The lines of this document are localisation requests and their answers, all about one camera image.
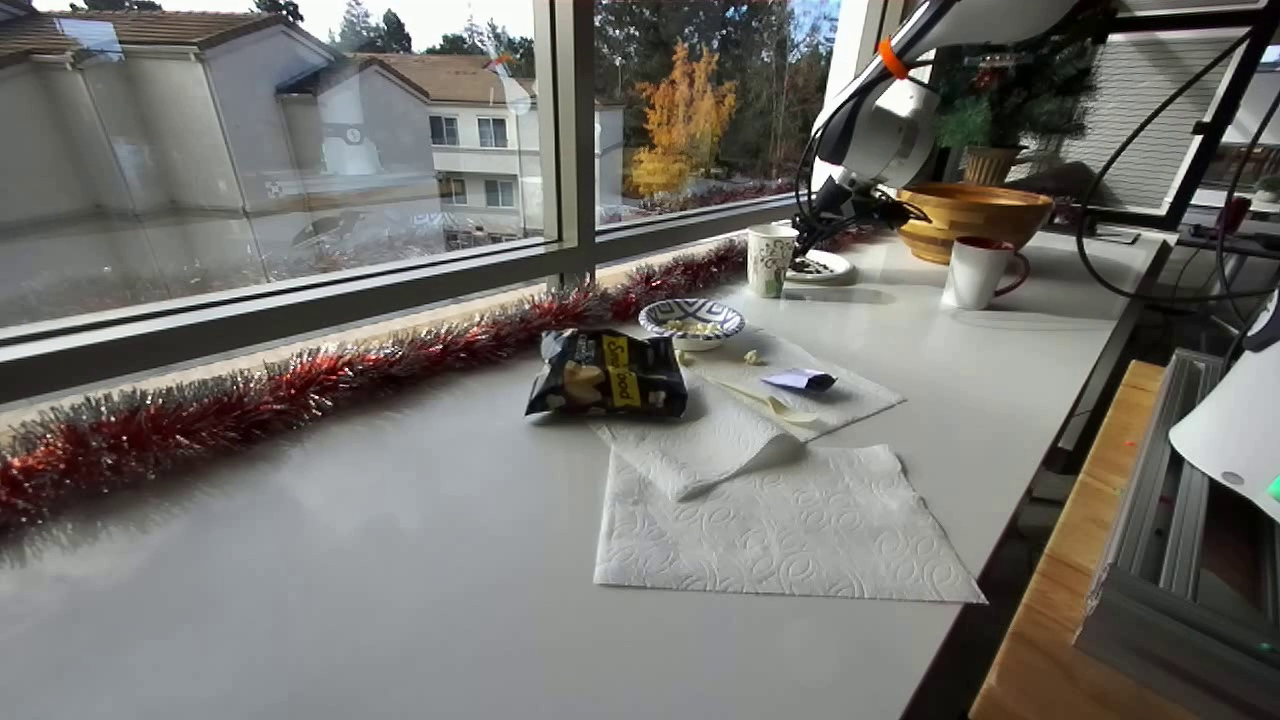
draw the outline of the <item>white mug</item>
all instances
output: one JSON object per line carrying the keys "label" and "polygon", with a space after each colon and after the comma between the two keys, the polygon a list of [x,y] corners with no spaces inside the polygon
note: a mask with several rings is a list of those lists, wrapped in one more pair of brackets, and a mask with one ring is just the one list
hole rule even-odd
{"label": "white mug", "polygon": [[766,226],[748,232],[748,289],[756,297],[780,301],[788,286],[788,269],[802,242],[788,226]]}
{"label": "white mug", "polygon": [[955,236],[953,269],[943,289],[943,309],[988,309],[994,297],[1008,297],[1030,281],[1030,261],[1008,242]]}

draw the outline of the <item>chip bag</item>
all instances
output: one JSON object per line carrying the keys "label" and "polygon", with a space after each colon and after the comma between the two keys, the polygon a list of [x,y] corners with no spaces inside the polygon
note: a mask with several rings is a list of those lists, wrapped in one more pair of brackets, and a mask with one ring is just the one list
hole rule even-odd
{"label": "chip bag", "polygon": [[672,338],[638,339],[610,328],[543,332],[543,371],[523,418],[657,418],[675,421],[689,389]]}

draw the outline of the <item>red tinsel garland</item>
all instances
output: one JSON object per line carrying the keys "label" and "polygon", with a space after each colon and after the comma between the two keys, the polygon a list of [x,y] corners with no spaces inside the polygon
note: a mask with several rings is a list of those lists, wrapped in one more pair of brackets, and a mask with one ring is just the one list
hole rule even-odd
{"label": "red tinsel garland", "polygon": [[0,535],[67,510],[156,484],[164,471],[239,454],[397,385],[510,359],[549,328],[638,320],[662,297],[746,277],[746,244],[641,269],[626,289],[571,289],[491,312],[471,328],[432,328],[373,348],[311,348],[264,371],[156,391],[83,398],[16,428],[0,460]]}

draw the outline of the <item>paper plate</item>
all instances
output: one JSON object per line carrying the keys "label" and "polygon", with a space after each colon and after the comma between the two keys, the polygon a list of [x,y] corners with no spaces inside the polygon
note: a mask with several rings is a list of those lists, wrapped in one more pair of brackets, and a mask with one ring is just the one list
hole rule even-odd
{"label": "paper plate", "polygon": [[700,297],[645,306],[641,325],[649,332],[675,338],[675,343],[683,348],[718,348],[727,338],[746,332],[746,318],[735,309]]}
{"label": "paper plate", "polygon": [[788,286],[848,286],[852,281],[852,261],[837,253],[806,253],[806,269],[788,269]]}

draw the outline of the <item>white countertop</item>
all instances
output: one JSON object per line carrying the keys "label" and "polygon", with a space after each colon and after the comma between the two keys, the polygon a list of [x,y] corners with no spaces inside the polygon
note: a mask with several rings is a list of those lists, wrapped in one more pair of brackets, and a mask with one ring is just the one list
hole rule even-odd
{"label": "white countertop", "polygon": [[[1152,250],[1096,244],[1136,281]],[[1125,301],[1058,236],[999,312],[935,309],[901,244],[748,325],[910,402],[893,444],[981,574]],[[209,469],[194,492],[0,565],[4,720],[901,715],[961,606],[594,587],[604,444],[523,421],[537,359],[456,378]]]}

